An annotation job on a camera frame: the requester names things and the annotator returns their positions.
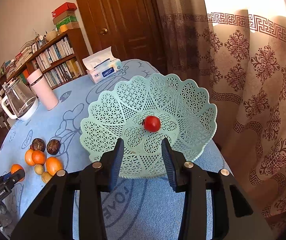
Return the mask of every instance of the kettle handle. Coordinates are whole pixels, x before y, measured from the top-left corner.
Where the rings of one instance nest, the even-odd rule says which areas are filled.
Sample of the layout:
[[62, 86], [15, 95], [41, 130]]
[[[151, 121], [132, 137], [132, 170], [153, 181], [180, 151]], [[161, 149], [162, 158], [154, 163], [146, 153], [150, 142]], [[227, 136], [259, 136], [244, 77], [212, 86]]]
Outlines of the kettle handle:
[[1, 106], [3, 108], [3, 110], [6, 112], [6, 114], [9, 116], [9, 118], [11, 119], [17, 119], [18, 117], [15, 115], [15, 114], [12, 114], [9, 109], [6, 107], [5, 105], [5, 101], [8, 100], [8, 97], [7, 95], [5, 95], [2, 99], [2, 102], [1, 102]]

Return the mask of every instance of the blue label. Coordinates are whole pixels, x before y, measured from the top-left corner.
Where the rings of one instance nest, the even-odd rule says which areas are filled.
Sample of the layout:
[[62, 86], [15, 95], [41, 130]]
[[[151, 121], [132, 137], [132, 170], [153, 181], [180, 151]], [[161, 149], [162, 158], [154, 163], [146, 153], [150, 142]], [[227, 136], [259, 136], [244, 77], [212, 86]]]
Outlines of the blue label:
[[113, 73], [114, 72], [114, 68], [109, 68], [109, 69], [107, 69], [107, 70], [105, 70], [105, 71], [103, 71], [102, 72], [102, 75], [103, 75], [103, 77], [106, 77], [107, 75], [110, 75], [111, 73]]

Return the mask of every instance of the pink bottle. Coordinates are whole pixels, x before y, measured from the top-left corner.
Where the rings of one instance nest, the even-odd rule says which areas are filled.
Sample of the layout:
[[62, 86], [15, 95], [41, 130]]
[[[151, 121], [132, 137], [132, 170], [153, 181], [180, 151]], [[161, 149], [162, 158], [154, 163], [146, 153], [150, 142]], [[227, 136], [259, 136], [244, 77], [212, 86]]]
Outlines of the pink bottle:
[[35, 70], [29, 75], [27, 81], [47, 110], [53, 109], [59, 103], [58, 98], [52, 91], [40, 69]]

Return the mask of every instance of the curtain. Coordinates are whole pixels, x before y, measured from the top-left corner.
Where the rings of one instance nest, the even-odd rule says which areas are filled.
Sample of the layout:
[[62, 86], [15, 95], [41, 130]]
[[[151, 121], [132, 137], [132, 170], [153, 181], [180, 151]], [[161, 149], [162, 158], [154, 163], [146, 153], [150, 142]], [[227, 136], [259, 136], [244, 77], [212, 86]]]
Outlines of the curtain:
[[277, 235], [286, 225], [286, 0], [157, 0], [169, 73], [205, 87], [213, 138]]

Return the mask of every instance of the glass kettle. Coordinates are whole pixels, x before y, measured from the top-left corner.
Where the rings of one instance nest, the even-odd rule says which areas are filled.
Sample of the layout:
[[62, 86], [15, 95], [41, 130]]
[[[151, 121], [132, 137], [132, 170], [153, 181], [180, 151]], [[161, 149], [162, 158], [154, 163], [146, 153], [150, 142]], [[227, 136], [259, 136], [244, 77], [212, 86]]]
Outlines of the glass kettle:
[[[6, 107], [6, 100], [9, 101], [14, 114]], [[1, 105], [11, 119], [26, 121], [36, 111], [39, 100], [21, 79], [17, 79], [5, 90]]]

